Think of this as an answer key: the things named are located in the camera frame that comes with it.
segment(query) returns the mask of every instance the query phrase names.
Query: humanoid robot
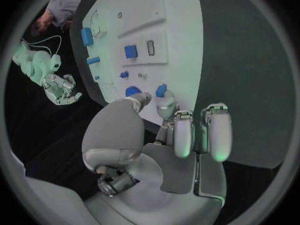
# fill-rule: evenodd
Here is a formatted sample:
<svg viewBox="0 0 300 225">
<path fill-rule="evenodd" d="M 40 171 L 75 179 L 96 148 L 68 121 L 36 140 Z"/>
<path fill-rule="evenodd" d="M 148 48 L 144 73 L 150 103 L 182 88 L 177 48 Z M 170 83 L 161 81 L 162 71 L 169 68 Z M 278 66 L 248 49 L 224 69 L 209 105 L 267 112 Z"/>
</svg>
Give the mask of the humanoid robot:
<svg viewBox="0 0 300 225">
<path fill-rule="evenodd" d="M 222 162 L 232 146 L 228 108 L 216 103 L 202 110 L 198 152 L 193 112 L 180 110 L 169 90 L 154 98 L 163 123 L 155 142 L 144 145 L 138 113 L 151 99 L 139 92 L 112 102 L 89 124 L 82 158 L 99 175 L 101 192 L 86 204 L 98 218 L 110 207 L 130 224 L 212 224 L 226 199 Z"/>
<path fill-rule="evenodd" d="M 51 56 L 43 50 L 32 51 L 29 49 L 29 44 L 22 41 L 12 60 L 34 83 L 43 87 L 46 96 L 55 105 L 72 104 L 81 97 L 80 92 L 72 94 L 76 86 L 72 75 L 66 74 L 61 78 L 55 74 L 62 64 L 58 54 Z"/>
</svg>

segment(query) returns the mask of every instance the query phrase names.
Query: person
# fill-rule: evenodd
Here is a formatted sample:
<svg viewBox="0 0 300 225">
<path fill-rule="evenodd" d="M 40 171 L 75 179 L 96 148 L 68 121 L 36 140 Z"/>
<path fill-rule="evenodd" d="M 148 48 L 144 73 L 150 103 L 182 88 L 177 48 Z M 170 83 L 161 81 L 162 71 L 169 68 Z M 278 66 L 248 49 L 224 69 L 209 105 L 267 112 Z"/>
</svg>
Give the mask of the person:
<svg viewBox="0 0 300 225">
<path fill-rule="evenodd" d="M 50 0 L 44 13 L 31 26 L 33 37 L 44 34 L 53 24 L 62 30 L 70 28 L 72 18 L 81 0 Z"/>
</svg>

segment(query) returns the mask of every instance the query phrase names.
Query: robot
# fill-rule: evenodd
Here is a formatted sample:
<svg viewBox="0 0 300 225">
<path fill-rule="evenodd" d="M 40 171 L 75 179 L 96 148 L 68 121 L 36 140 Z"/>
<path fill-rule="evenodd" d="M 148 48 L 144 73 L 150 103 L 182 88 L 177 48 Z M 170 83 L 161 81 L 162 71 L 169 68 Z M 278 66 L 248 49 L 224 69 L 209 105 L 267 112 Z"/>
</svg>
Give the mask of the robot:
<svg viewBox="0 0 300 225">
<path fill-rule="evenodd" d="M 226 198 L 222 162 L 232 147 L 228 107 L 214 103 L 202 110 L 198 149 L 193 112 L 180 110 L 167 90 L 154 98 L 163 122 L 155 141 L 144 145 L 139 112 L 151 100 L 149 93 L 138 92 L 108 104 L 90 122 L 82 159 L 98 174 L 100 193 L 87 204 L 102 204 L 98 218 L 113 208 L 132 224 L 212 224 Z"/>
<path fill-rule="evenodd" d="M 46 96 L 55 105 L 73 104 L 82 96 L 81 92 L 73 95 L 76 82 L 72 75 L 66 74 L 62 78 L 55 74 L 62 64 L 58 54 L 51 56 L 43 50 L 32 51 L 29 44 L 22 41 L 12 60 L 25 75 L 44 89 Z"/>
</svg>

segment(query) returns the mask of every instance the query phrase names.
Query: gray shirt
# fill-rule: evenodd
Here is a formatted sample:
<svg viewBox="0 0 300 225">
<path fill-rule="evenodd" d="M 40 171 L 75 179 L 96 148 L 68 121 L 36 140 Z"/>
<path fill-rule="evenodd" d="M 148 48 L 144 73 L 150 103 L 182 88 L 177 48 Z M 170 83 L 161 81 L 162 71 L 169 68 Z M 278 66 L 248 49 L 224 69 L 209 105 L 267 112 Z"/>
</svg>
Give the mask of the gray shirt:
<svg viewBox="0 0 300 225">
<path fill-rule="evenodd" d="M 53 15 L 52 24 L 63 28 L 66 21 L 72 20 L 81 0 L 50 0 L 46 9 Z"/>
</svg>

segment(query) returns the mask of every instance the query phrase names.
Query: blue button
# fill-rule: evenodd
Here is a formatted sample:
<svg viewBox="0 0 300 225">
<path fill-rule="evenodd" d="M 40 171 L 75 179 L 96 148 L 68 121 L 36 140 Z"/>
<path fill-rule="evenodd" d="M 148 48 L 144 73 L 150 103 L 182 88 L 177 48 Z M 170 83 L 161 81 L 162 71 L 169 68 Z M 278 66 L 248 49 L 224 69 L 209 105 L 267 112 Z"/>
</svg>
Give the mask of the blue button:
<svg viewBox="0 0 300 225">
<path fill-rule="evenodd" d="M 94 43 L 93 37 L 92 37 L 92 32 L 89 27 L 85 27 L 85 28 L 81 29 L 80 33 L 81 33 L 81 39 L 82 39 L 83 45 L 85 47 L 90 46 Z"/>
<path fill-rule="evenodd" d="M 120 78 L 124 79 L 124 78 L 128 78 L 128 77 L 129 77 L 129 72 L 128 71 L 121 72 Z"/>
<path fill-rule="evenodd" d="M 98 62 L 100 62 L 100 58 L 98 56 L 93 57 L 93 58 L 89 58 L 89 59 L 86 60 L 86 63 L 88 65 L 95 64 L 95 63 L 98 63 Z"/>
<path fill-rule="evenodd" d="M 166 84 L 160 85 L 156 90 L 156 96 L 158 98 L 164 98 L 166 91 L 167 91 L 167 85 Z"/>
<path fill-rule="evenodd" d="M 137 45 L 126 46 L 125 55 L 127 59 L 133 59 L 138 57 Z"/>
<path fill-rule="evenodd" d="M 126 89 L 126 97 L 129 97 L 133 94 L 139 94 L 142 91 L 140 89 L 138 89 L 136 86 L 130 86 Z"/>
</svg>

